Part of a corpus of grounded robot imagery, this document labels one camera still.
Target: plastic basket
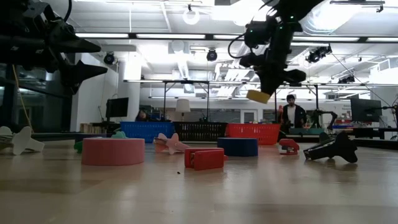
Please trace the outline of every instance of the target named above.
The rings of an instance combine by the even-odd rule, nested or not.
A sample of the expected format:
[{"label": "plastic basket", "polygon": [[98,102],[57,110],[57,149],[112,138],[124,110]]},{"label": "plastic basket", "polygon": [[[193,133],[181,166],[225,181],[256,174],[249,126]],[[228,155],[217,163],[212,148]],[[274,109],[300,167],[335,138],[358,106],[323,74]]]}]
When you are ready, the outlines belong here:
[{"label": "plastic basket", "polygon": [[174,133],[173,123],[170,122],[120,122],[122,131],[128,138],[142,138],[146,143],[152,143],[159,133],[171,138]]},{"label": "plastic basket", "polygon": [[217,141],[225,137],[227,123],[174,122],[180,141]]},{"label": "plastic basket", "polygon": [[278,142],[279,124],[228,124],[227,135],[231,138],[256,138],[260,145]]}]

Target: ceiling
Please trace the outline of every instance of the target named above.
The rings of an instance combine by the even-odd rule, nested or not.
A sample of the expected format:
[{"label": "ceiling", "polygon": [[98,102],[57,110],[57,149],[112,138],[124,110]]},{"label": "ceiling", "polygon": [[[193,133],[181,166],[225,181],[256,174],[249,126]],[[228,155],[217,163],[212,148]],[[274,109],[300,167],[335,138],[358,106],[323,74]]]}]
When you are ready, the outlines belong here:
[{"label": "ceiling", "polygon": [[[63,17],[67,11],[67,0],[43,0],[51,4],[53,10]],[[145,3],[145,0],[137,0],[135,3],[105,3],[84,2],[84,0],[73,1],[73,9],[68,21],[77,32],[156,32],[156,33],[209,33],[209,34],[240,34],[244,32],[244,26],[237,26],[237,17],[247,17],[245,12],[251,12],[253,16],[254,3],[259,4],[259,0],[241,0],[245,1],[240,5],[237,11],[220,16],[220,6],[215,6],[214,1],[202,1],[200,7],[192,3],[192,8],[199,11],[200,19],[195,25],[189,25],[183,20],[183,13],[187,10],[187,5],[174,5],[170,2]],[[381,13],[376,13],[379,6],[359,6],[352,15],[347,17],[341,24],[330,24],[328,35],[342,36],[397,36],[398,35],[398,1],[386,0],[387,4]],[[325,13],[321,21],[323,25],[329,25],[332,21],[339,18],[343,7],[339,6],[329,8],[328,0],[322,6],[319,13],[314,13],[315,19],[320,19],[322,13]],[[314,18],[307,16],[304,22],[314,22]],[[143,66],[142,73],[145,75],[156,73],[172,73],[172,70],[178,70],[177,58],[169,55],[168,44],[171,40],[95,40],[98,44],[105,45],[135,45],[142,54],[146,66]],[[212,70],[216,68],[218,62],[232,62],[233,59],[228,56],[228,41],[187,41],[190,46],[205,46],[215,48],[218,53],[217,62],[207,62],[206,54],[195,54],[187,59],[187,66],[190,70]],[[333,53],[341,60],[347,68],[357,68],[358,73],[369,73],[368,68],[379,62],[380,58],[389,55],[398,55],[397,44],[332,44]],[[331,76],[345,71],[345,68],[333,56],[328,60],[309,66],[305,62],[305,52],[314,47],[294,47],[293,54],[289,60],[292,60],[289,69],[299,68],[308,73],[309,79],[314,81],[329,80]],[[237,54],[242,50],[242,42],[236,42],[231,46],[232,54]]]}]

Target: person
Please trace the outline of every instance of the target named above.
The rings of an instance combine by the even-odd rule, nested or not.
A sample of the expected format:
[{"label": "person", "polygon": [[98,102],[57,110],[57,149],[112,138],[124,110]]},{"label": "person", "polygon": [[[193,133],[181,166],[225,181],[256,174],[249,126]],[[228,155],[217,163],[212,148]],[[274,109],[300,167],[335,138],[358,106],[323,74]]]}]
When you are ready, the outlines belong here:
[{"label": "person", "polygon": [[147,113],[144,110],[139,110],[136,116],[136,121],[149,121],[150,118],[148,117]]},{"label": "person", "polygon": [[288,105],[284,106],[282,123],[287,124],[291,128],[303,128],[303,125],[307,122],[305,110],[301,106],[295,104],[294,95],[287,95],[286,100]]}]

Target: desk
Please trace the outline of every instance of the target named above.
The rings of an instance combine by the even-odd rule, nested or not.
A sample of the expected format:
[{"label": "desk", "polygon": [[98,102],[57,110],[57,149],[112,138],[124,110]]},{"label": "desk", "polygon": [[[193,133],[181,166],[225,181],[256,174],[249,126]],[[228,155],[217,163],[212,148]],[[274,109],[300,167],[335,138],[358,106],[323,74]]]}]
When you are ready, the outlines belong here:
[{"label": "desk", "polygon": [[398,128],[354,128],[353,135],[356,138],[380,138],[384,139],[384,133],[398,132]]}]

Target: blue basket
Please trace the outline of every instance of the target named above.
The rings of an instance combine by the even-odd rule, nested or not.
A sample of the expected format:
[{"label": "blue basket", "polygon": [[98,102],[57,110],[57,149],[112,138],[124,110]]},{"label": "blue basket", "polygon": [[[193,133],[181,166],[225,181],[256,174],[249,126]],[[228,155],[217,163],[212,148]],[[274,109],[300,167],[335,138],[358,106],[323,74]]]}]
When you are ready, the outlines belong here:
[{"label": "blue basket", "polygon": [[120,122],[122,131],[128,138],[142,138],[146,143],[152,143],[159,133],[171,138],[174,134],[174,125],[170,122]]}]

